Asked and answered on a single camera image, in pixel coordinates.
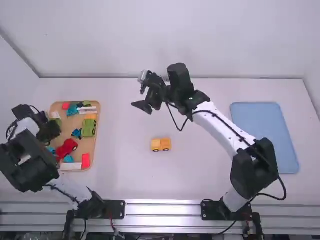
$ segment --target green toy car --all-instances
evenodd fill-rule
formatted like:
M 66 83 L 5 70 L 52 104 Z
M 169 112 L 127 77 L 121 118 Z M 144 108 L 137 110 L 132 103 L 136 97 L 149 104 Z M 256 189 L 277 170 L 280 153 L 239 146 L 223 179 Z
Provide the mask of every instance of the green toy car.
M 83 120 L 81 136 L 83 138 L 93 137 L 96 134 L 97 121 L 95 119 Z

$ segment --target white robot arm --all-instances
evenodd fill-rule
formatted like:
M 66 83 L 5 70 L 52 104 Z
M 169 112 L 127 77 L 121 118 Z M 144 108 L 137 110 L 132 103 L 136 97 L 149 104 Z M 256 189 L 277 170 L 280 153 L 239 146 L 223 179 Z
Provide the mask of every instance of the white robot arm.
M 149 115 L 153 109 L 159 111 L 162 103 L 168 108 L 174 107 L 187 116 L 188 120 L 203 127 L 225 148 L 233 159 L 230 174 L 232 187 L 221 198 L 216 211 L 226 220 L 257 195 L 273 197 L 259 192 L 277 179 L 282 184 L 284 197 L 273 198 L 284 200 L 287 196 L 286 189 L 279 177 L 272 142 L 267 138 L 257 140 L 225 117 L 206 94 L 194 89 L 185 64 L 172 64 L 167 72 L 170 85 L 166 85 L 157 74 L 144 70 L 138 82 L 141 83 L 141 94 L 149 88 L 146 98 L 131 105 Z

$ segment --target toy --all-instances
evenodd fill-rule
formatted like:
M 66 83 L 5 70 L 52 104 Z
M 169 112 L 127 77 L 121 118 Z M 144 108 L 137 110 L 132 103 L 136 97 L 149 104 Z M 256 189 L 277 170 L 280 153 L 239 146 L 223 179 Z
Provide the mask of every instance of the toy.
M 53 111 L 51 113 L 51 119 L 61 119 L 59 112 L 58 111 Z
M 97 119 L 97 114 L 94 114 L 94 113 L 86 114 L 84 116 L 84 119 Z
M 81 170 L 82 163 L 81 162 L 62 162 L 60 164 L 60 170 L 68 171 L 68 170 Z
M 77 108 L 78 107 L 76 104 L 74 104 L 74 103 L 70 104 L 68 110 L 66 111 L 66 115 L 69 117 L 69 116 L 73 116 L 73 115 L 78 114 L 79 112 L 78 112 Z
M 59 160 L 65 158 L 65 156 L 72 153 L 72 151 L 77 150 L 78 143 L 76 143 L 73 139 L 68 138 L 64 141 L 63 145 L 58 147 L 55 150 L 55 154 L 58 156 Z
M 77 108 L 80 115 L 83 114 L 97 114 L 97 107 L 96 106 L 86 106 L 86 107 L 78 107 Z
M 84 138 L 93 137 L 96 134 L 97 121 L 94 119 L 83 120 L 81 135 Z
M 85 101 L 83 101 L 83 106 L 84 107 L 91 107 L 92 105 L 91 105 L 90 101 L 85 100 Z
M 52 146 L 47 146 L 46 149 L 48 149 L 53 155 L 56 154 L 56 150 Z
M 154 138 L 151 140 L 151 150 L 153 152 L 169 151 L 171 149 L 171 139 L 169 137 Z
M 84 105 L 84 103 L 83 103 L 82 101 L 80 101 L 80 102 L 78 102 L 78 103 L 76 104 L 76 106 L 77 106 L 78 108 L 83 108 L 85 105 Z
M 68 110 L 69 106 L 70 106 L 70 103 L 69 103 L 69 102 L 64 102 L 64 103 L 62 104 L 62 109 L 63 109 L 63 110 Z
M 87 169 L 90 167 L 90 154 L 82 154 L 82 169 Z
M 67 155 L 67 156 L 64 157 L 63 162 L 64 163 L 74 163 L 75 160 L 71 155 Z
M 82 139 L 82 137 L 81 137 L 81 130 L 82 130 L 82 128 L 80 128 L 80 129 L 76 128 L 76 129 L 73 130 L 73 132 L 71 133 L 71 136 L 72 136 L 72 137 L 76 137 L 76 138 L 78 138 L 79 140 L 81 140 L 81 139 Z

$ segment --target cardboard tray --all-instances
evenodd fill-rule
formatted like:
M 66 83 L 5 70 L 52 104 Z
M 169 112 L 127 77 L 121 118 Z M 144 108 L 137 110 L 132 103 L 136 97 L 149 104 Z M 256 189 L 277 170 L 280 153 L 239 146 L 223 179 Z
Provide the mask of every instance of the cardboard tray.
M 66 139 L 71 138 L 78 143 L 78 149 L 73 151 L 70 154 L 73 157 L 75 163 L 82 162 L 82 154 L 86 154 L 86 153 L 90 154 L 90 167 L 85 168 L 85 169 L 81 169 L 81 170 L 65 170 L 65 171 L 86 171 L 91 168 L 93 161 L 94 161 L 96 139 L 97 139 L 98 127 L 99 127 L 99 115 L 100 115 L 100 111 L 101 111 L 100 103 L 97 101 L 90 101 L 91 105 L 93 107 L 96 107 L 97 112 L 98 112 L 96 114 L 97 125 L 96 125 L 95 135 L 93 137 L 83 137 L 81 140 L 79 140 L 78 138 L 71 136 L 71 133 L 75 129 L 82 128 L 83 121 L 85 119 L 86 114 L 84 114 L 84 115 L 76 114 L 73 116 L 67 116 L 66 110 L 62 109 L 63 103 L 79 103 L 79 102 L 81 102 L 81 100 L 79 100 L 79 101 L 66 101 L 66 102 L 57 101 L 51 105 L 50 111 L 49 111 L 49 118 L 53 117 L 53 115 L 52 115 L 53 112 L 58 112 L 61 117 L 61 120 L 62 120 L 62 126 L 61 126 L 62 133 L 59 137 L 57 137 L 56 139 L 54 139 L 51 142 L 50 146 L 52 146 L 56 149 L 57 147 L 62 146 Z

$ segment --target red block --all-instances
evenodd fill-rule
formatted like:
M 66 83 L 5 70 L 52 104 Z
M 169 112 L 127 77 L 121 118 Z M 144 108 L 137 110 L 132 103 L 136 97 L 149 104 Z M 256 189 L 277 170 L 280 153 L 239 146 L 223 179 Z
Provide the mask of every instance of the red block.
M 68 110 L 69 106 L 70 106 L 70 102 L 64 102 L 64 103 L 62 104 L 62 109 L 63 109 L 63 110 Z
M 90 154 L 82 154 L 82 169 L 90 168 Z

